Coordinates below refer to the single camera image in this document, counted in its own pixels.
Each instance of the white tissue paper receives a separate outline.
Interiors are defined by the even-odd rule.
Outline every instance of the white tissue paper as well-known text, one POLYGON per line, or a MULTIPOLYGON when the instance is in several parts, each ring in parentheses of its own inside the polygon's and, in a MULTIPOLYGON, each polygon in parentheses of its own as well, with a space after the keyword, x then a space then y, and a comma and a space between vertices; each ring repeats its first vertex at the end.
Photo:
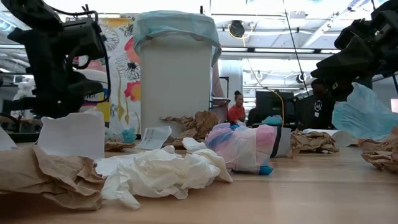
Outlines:
POLYGON ((204 142, 197 142, 193 138, 185 137, 182 139, 182 145, 187 150, 187 153, 194 153, 197 150, 208 149, 204 142))
POLYGON ((64 118, 42 118, 39 147, 49 155, 105 157, 105 125, 101 112, 71 113, 64 118))
POLYGON ((222 157, 209 149, 187 154, 174 154, 174 148, 156 149, 97 161, 97 173, 106 175, 102 195, 105 200, 119 200, 127 207, 141 205, 134 195, 143 197, 188 197, 188 189, 202 189, 217 177, 232 182, 222 157))

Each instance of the floral wall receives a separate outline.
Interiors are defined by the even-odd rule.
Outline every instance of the floral wall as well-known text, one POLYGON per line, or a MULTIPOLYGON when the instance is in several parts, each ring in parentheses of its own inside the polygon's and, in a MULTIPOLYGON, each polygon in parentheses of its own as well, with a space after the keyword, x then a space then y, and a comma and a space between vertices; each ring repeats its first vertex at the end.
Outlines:
MULTIPOLYGON (((133 49, 134 18, 104 18, 99 20, 108 52, 111 73, 109 128, 120 132, 134 128, 141 133, 141 69, 140 60, 133 49)), ((104 60, 92 61, 90 70, 105 73, 104 60)))

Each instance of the crumpled brown paper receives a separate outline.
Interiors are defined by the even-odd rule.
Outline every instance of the crumpled brown paper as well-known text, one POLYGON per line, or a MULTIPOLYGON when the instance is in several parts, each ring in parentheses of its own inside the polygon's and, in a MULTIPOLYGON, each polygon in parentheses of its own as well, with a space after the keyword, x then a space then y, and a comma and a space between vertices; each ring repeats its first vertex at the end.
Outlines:
POLYGON ((316 131, 304 134, 299 130, 292 132, 290 137, 290 145, 293 154, 300 152, 321 152, 323 150, 328 152, 338 152, 338 147, 335 146, 335 140, 327 133, 318 133, 316 131))
POLYGON ((63 207, 97 210, 104 183, 86 157, 50 156, 38 146, 0 152, 1 193, 42 194, 63 207))
POLYGON ((204 140, 206 135, 218 124, 217 115, 212 111, 199 111, 195 114, 195 118, 184 116, 182 118, 161 118, 161 120, 173 121, 183 126, 184 132, 172 143, 176 147, 182 146, 182 139, 185 137, 191 137, 197 141, 204 140))
POLYGON ((123 152, 123 149, 132 149, 136 146, 135 143, 126 144, 121 142, 107 141, 105 143, 105 152, 123 152))
POLYGON ((362 157, 378 169, 398 174, 398 126, 394 126, 390 135, 383 141, 362 139, 358 142, 363 149, 362 157))
POLYGON ((366 162, 370 162, 378 169, 384 169, 390 173, 398 174, 398 149, 392 152, 376 151, 372 154, 362 154, 366 162))

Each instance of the woman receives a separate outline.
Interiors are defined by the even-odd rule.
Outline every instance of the woman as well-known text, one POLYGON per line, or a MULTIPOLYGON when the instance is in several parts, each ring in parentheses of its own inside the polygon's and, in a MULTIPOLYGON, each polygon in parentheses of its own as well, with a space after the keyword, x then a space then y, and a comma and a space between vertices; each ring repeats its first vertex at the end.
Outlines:
POLYGON ((238 124, 238 121, 244 122, 246 115, 243 108, 243 95, 239 91, 235 91, 235 105, 228 111, 228 121, 231 125, 238 124))

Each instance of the black shirt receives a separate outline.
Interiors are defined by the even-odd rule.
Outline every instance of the black shirt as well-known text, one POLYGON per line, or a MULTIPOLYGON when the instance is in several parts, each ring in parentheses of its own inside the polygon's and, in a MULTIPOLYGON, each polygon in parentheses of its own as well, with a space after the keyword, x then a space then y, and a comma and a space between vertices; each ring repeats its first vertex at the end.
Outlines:
POLYGON ((330 95, 325 95, 321 98, 316 98, 313 104, 311 123, 308 128, 313 129, 333 129, 331 117, 333 108, 335 107, 335 100, 330 95))
POLYGON ((258 108, 253 108, 249 112, 248 121, 246 126, 252 126, 253 124, 261 123, 261 115, 258 108))

